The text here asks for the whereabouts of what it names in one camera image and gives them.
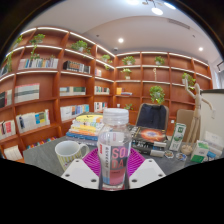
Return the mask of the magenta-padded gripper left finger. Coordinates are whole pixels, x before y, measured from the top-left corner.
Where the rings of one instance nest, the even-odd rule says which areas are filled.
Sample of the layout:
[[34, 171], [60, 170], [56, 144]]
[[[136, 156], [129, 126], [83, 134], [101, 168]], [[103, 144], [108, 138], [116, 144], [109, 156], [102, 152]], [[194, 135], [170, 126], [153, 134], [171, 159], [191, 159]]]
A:
[[98, 189], [100, 172], [100, 161], [94, 149], [83, 159], [75, 159], [62, 174], [62, 178], [84, 188]]

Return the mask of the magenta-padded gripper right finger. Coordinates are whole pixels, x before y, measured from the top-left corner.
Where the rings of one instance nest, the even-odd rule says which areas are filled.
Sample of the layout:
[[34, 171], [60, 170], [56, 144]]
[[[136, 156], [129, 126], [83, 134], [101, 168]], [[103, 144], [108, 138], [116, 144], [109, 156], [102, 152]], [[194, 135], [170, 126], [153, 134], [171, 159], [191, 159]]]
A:
[[154, 159], [145, 159], [139, 152], [132, 149], [128, 158], [129, 188], [135, 189], [157, 181], [166, 174]]

